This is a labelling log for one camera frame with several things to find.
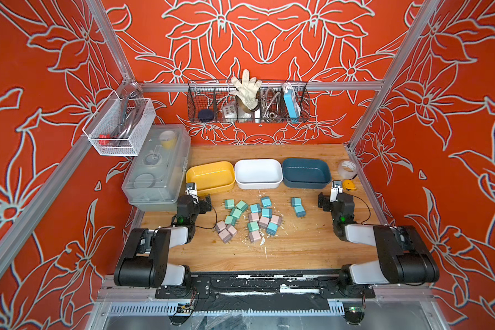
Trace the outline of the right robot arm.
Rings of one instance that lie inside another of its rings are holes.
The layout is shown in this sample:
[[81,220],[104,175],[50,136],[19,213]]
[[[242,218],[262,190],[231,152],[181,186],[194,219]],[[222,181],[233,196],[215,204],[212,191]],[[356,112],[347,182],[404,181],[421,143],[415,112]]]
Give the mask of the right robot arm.
[[339,283],[350,285],[423,285],[439,280],[439,267],[415,227],[371,225],[355,220],[355,197],[333,181],[329,195],[318,195],[318,207],[332,218],[339,240],[374,247],[377,259],[342,266]]

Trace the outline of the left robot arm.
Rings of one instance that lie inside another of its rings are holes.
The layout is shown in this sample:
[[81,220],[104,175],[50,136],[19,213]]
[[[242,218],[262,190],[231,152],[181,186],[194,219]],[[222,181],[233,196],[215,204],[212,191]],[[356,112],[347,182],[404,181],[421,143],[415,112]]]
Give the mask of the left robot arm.
[[114,271],[114,283],[122,287],[192,288],[187,265],[169,263],[173,247],[190,243],[196,233],[197,218],[213,209],[210,197],[201,199],[197,185],[189,182],[186,192],[177,200],[177,213],[170,226],[158,229],[137,228],[129,238]]

